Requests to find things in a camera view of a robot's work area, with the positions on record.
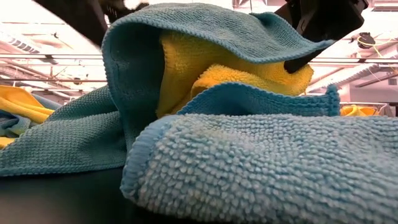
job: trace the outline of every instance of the microfiber towel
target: microfiber towel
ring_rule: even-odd
[[[0,110],[0,148],[3,149],[12,143],[15,138],[34,125],[36,124],[29,118]]]
[[[125,197],[202,222],[398,223],[398,119],[170,115],[137,138]]]
[[[165,71],[160,43],[164,30],[218,44],[251,63],[299,58],[333,43],[304,39],[271,12],[249,15],[211,4],[155,4],[123,17],[108,29],[102,51],[109,90],[121,114],[127,145],[157,119],[155,111]]]
[[[19,87],[0,85],[0,109],[43,123],[53,110],[45,108],[30,93]]]
[[[289,74],[284,62],[252,63],[199,37],[165,30],[160,35],[165,70],[157,116],[175,114],[197,94],[223,82],[241,82],[285,95],[299,95],[308,86],[309,65]]]
[[[43,105],[45,108],[50,109],[50,110],[56,110],[58,108],[60,108],[62,105],[59,103],[56,103],[52,100],[46,99],[43,96],[39,96],[36,94],[32,94],[32,96],[41,104]]]
[[[377,116],[377,108],[372,108],[368,106],[343,106],[340,109],[340,115],[342,116]]]
[[[113,23],[104,37],[102,51],[108,86],[59,108],[44,123],[28,129],[0,151],[0,175],[84,172],[123,166],[135,138],[157,119],[155,111],[165,70],[160,43],[164,30],[218,44],[251,63],[299,58],[331,44],[304,39],[279,16],[268,12],[247,15],[199,3],[145,7]],[[268,92],[249,85],[238,89],[255,103],[244,108],[246,99],[241,97],[235,112],[242,113],[243,108],[260,111],[259,105],[266,108],[263,105],[270,98],[263,95]],[[220,94],[232,98],[235,90],[221,87]],[[332,92],[335,95],[311,98],[299,106],[300,111],[338,114],[338,105],[333,104],[337,94]],[[294,107],[288,105],[294,105],[295,100],[289,98],[263,113],[291,113]],[[225,101],[201,112],[217,112],[224,107],[233,109]]]

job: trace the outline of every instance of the ceiling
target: ceiling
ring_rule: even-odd
[[[134,7],[139,1],[126,0],[125,4],[128,7]],[[233,9],[231,0],[153,0],[149,1],[151,4],[160,2],[203,2],[209,4],[216,4],[221,7]],[[398,6],[398,2],[390,1],[389,9],[394,9]],[[29,54],[25,50],[18,49],[7,43],[10,41],[10,36],[26,43],[32,47],[30,51],[36,50],[39,54],[67,54],[71,55],[71,59],[13,59],[14,63],[22,65],[16,67],[10,65],[9,61],[4,61],[0,58],[0,73],[2,78],[12,77],[12,74],[18,74],[18,78],[34,76],[37,78],[45,78],[43,75],[58,79],[74,79],[81,80],[105,80],[105,73],[103,63],[100,57],[100,49],[95,47],[83,36],[74,31],[70,26],[66,25],[61,19],[32,0],[0,0],[2,7],[0,7],[0,54]],[[280,5],[285,3],[284,0],[268,0],[269,6],[266,6],[262,0],[252,0],[252,7],[249,4],[243,5],[240,9],[234,9],[241,12],[264,12],[275,11]],[[393,24],[398,21],[398,12],[374,12],[373,8],[365,10],[362,15],[365,18],[364,25],[351,34],[347,35],[342,40],[335,43],[332,47],[326,49],[319,57],[321,58],[350,58],[350,57],[380,57],[377,51],[382,52],[384,49],[397,45],[398,29],[393,28]],[[364,50],[358,47],[356,41],[352,42],[351,37],[358,35],[360,32],[370,32],[375,37],[376,45],[373,48]],[[84,56],[78,55],[96,55],[97,59],[88,60],[83,59]],[[320,82],[326,76],[331,76],[338,70],[344,69],[346,73],[352,68],[342,68],[342,64],[312,64],[315,71],[312,84]],[[382,77],[386,72],[392,71],[390,68],[383,68],[380,72],[370,76],[352,81],[351,85],[357,85],[369,79]],[[88,92],[99,88],[105,83],[78,83],[76,85],[72,82],[68,83],[40,83],[40,82],[24,82],[15,83],[16,85],[29,85],[33,88],[59,88],[63,89],[60,94],[64,98],[79,97],[81,92],[66,91],[83,90]],[[363,88],[383,89],[396,88],[396,86],[389,86],[387,80]]]

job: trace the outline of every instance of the ceiling duct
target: ceiling duct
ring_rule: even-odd
[[[21,35],[10,34],[5,32],[4,28],[0,26],[0,41],[3,41],[15,48],[27,52],[28,54],[39,54],[43,53],[38,47],[36,47],[31,41],[27,40]],[[52,59],[51,55],[45,55],[46,59],[40,59],[43,62],[51,63],[52,65],[58,64],[57,61]]]
[[[397,0],[372,0],[369,1],[372,12],[398,12]]]
[[[383,58],[398,58],[398,45],[395,44],[387,49],[384,49],[380,51],[380,54],[383,55]],[[345,85],[368,75],[372,75],[380,70],[382,70],[382,68],[377,63],[365,63],[354,68],[345,68],[320,80],[319,82],[310,85],[307,88],[307,92],[325,88],[331,84],[338,86]]]

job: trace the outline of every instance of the teal towel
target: teal towel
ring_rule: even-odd
[[[29,118],[10,114],[3,110],[0,110],[0,119],[0,136],[8,138],[17,138],[29,128],[37,125]]]
[[[60,108],[62,105],[59,103],[56,103],[52,100],[46,99],[43,96],[39,96],[36,94],[32,94],[32,96],[41,104],[43,105],[45,108],[47,109],[51,109],[51,110],[56,110],[58,108]]]
[[[125,197],[202,222],[398,223],[398,119],[166,116],[137,138]]]
[[[156,120],[164,71],[159,43],[162,29],[201,37],[256,63],[298,58],[332,43],[304,39],[273,13],[247,15],[199,3],[148,6],[116,21],[104,38],[109,88],[100,88],[59,108],[45,123],[27,130],[0,151],[0,176],[123,166],[135,138]],[[268,93],[246,85],[241,88],[257,96],[251,99],[257,102],[253,106],[267,103],[262,96]],[[336,99],[336,92],[331,95]],[[304,106],[315,114],[338,114],[336,108],[329,111],[334,104],[325,97],[312,99]],[[289,98],[289,104],[294,103],[295,98]],[[264,113],[291,112],[291,106],[282,104]]]

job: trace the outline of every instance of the towel hem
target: towel hem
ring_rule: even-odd
[[[137,201],[138,190],[141,187],[139,179],[148,168],[156,143],[163,137],[165,131],[170,128],[170,122],[176,118],[176,115],[170,115],[151,123],[132,144],[132,148],[127,155],[126,165],[123,168],[120,186],[125,198],[133,202]]]

